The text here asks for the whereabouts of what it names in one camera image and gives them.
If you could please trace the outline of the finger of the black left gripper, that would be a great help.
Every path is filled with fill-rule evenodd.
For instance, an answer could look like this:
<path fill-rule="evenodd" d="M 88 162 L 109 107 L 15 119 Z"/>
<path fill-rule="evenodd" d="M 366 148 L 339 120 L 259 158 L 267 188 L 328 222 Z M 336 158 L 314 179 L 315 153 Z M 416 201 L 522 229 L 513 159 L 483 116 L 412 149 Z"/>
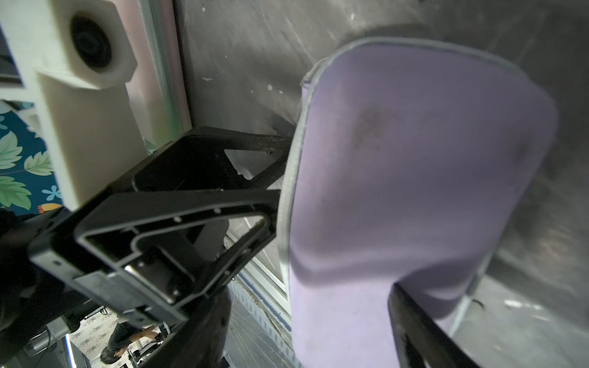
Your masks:
<path fill-rule="evenodd" d="M 292 139 L 197 127 L 140 161 L 110 184 L 111 193 L 203 190 L 267 190 L 285 173 Z M 246 179 L 231 164 L 227 150 L 276 154 L 261 173 Z"/>

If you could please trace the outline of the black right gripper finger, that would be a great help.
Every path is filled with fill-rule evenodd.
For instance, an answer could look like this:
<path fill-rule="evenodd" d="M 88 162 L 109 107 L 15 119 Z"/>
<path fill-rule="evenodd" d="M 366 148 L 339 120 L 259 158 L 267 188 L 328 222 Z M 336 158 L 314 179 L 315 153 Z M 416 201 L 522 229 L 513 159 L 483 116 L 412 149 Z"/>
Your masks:
<path fill-rule="evenodd" d="M 479 368 L 397 283 L 388 310 L 400 367 Z"/>

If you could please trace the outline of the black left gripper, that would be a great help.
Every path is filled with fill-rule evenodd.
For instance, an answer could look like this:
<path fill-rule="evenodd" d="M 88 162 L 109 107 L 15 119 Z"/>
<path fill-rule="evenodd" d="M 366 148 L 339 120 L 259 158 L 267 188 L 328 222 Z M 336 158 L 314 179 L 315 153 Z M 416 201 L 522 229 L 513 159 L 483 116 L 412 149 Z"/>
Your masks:
<path fill-rule="evenodd" d="M 274 239 L 279 197 L 277 190 L 116 193 L 62 219 L 60 209 L 24 216 L 2 209 L 1 365 L 73 367 L 66 351 L 73 345 L 89 367 L 124 366 L 128 346 L 161 331 L 152 322 L 188 320 Z M 100 305 L 141 326 L 114 311 L 98 316 Z M 229 366 L 230 307 L 227 293 L 198 307 L 144 365 Z"/>

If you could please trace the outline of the grey case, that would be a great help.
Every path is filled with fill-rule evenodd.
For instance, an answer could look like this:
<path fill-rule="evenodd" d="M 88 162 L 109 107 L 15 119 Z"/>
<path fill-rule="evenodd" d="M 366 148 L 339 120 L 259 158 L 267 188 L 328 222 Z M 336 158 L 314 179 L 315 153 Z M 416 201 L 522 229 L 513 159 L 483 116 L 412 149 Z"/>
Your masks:
<path fill-rule="evenodd" d="M 397 367 L 400 284 L 445 332 L 558 129 L 555 100 L 474 48 L 364 38 L 307 74 L 279 204 L 294 352 Z"/>

